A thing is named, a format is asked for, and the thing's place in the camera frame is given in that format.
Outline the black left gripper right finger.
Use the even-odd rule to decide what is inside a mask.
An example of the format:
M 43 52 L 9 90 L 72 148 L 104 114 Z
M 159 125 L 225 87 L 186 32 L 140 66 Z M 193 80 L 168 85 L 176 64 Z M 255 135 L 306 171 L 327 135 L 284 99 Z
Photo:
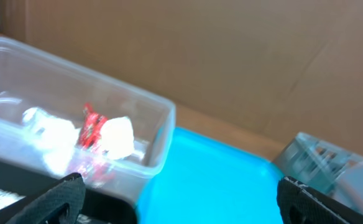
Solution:
M 308 185 L 285 176 L 277 185 L 284 224 L 363 224 L 363 215 Z

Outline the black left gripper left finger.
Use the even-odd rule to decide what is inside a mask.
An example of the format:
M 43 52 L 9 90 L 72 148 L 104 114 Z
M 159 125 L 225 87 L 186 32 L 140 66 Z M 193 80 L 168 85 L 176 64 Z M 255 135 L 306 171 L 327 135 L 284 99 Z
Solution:
M 0 224 L 75 223 L 85 201 L 86 187 L 72 173 L 34 195 L 0 210 Z

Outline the red snack wrapper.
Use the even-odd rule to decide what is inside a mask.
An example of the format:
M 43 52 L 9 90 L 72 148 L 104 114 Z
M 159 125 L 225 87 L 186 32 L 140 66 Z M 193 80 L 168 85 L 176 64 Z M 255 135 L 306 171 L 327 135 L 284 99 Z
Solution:
M 76 170 L 93 187 L 101 187 L 114 175 L 106 161 L 108 150 L 101 145 L 101 129 L 108 118 L 95 112 L 90 103 L 85 103 L 83 112 L 85 120 L 76 146 L 84 153 Z

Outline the white bowl with rice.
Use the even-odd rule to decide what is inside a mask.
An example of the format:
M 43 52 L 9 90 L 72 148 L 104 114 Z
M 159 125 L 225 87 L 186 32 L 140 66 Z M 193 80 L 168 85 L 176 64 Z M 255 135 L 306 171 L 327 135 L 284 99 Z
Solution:
M 363 161 L 346 169 L 336 179 L 332 198 L 363 214 Z

